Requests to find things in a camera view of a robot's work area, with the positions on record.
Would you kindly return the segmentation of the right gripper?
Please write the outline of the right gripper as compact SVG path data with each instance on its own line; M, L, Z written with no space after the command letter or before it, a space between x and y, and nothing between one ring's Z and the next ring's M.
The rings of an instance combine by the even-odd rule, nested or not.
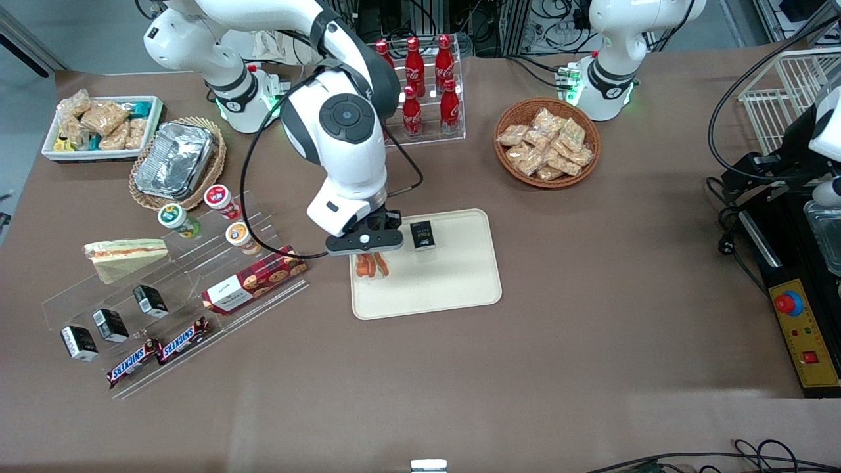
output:
M377 209L358 223L358 229L364 233L381 233L382 231L396 231L402 225L402 214L399 210ZM377 273L382 272L380 254L372 254L372 266Z

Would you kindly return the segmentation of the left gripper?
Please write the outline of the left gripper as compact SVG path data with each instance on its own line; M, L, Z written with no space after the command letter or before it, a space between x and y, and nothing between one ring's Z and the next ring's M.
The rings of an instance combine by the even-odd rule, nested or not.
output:
M829 173L830 166L828 158L809 148L815 129L815 117L799 117L784 132L779 153L763 155L751 152L751 166L760 175L788 176L783 180L793 191L801 189L811 180L822 179ZM756 179L731 170L721 174L721 182L724 198L740 198L756 187Z

